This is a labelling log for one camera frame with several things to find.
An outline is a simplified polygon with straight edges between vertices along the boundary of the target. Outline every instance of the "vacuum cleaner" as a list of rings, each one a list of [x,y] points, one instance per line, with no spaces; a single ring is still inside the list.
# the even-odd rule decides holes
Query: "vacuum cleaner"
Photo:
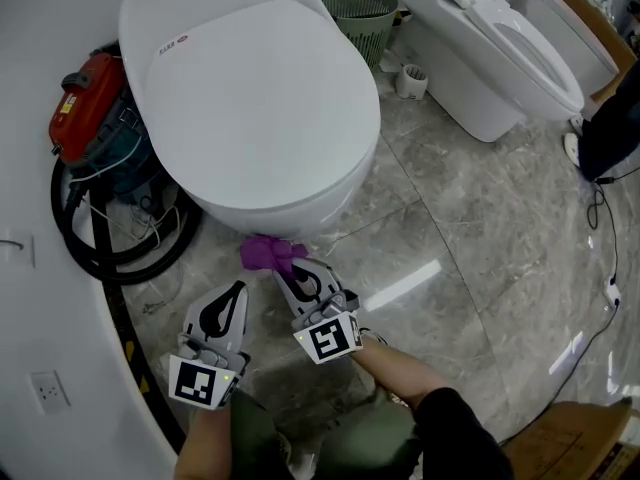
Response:
[[[202,211],[182,189],[173,204],[175,212],[164,208],[162,195],[172,180],[151,147],[117,42],[92,52],[78,72],[63,79],[62,89],[64,95],[49,125],[52,153],[58,157],[51,179],[56,225],[73,259],[91,276],[118,285],[148,281],[184,252]],[[68,186],[66,198],[62,195],[64,185]],[[73,230],[76,210],[87,196],[92,203],[116,198],[141,208],[158,223],[156,232],[123,251],[91,247]],[[157,248],[179,225],[182,229],[178,229],[177,239],[159,260],[137,271],[117,271],[116,267],[135,262]]]

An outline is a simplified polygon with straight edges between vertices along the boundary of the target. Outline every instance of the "cardboard box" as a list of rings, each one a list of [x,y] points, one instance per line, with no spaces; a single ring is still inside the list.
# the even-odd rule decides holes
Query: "cardboard box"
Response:
[[[516,480],[640,478],[626,474],[640,468],[640,413],[622,402],[554,404],[504,452]]]
[[[615,94],[618,85],[636,62],[636,56],[609,20],[589,0],[564,0],[564,2],[600,40],[620,71],[609,84],[591,95],[591,99],[599,107]]]

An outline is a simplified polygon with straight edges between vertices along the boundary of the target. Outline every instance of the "toilet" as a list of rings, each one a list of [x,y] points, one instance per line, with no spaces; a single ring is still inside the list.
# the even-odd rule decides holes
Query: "toilet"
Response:
[[[527,19],[565,60],[585,101],[618,74],[609,52],[564,0],[529,0]]]
[[[394,49],[427,71],[427,90],[470,135],[493,142],[524,116],[577,114],[567,63],[506,0],[402,0],[413,16]]]
[[[213,217],[300,238],[348,207],[380,107],[321,0],[124,0],[119,38],[158,158]]]

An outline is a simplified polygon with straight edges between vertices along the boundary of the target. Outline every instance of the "purple toy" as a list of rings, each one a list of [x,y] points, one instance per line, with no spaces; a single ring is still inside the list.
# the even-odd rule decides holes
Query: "purple toy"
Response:
[[[247,270],[270,269],[293,277],[293,258],[306,258],[307,248],[271,236],[254,236],[240,247],[242,265]]]

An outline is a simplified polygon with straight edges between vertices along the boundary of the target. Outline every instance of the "green basket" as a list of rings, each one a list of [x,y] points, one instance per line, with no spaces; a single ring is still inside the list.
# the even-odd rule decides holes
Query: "green basket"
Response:
[[[322,0],[322,3],[368,66],[375,67],[389,39],[398,0]]]

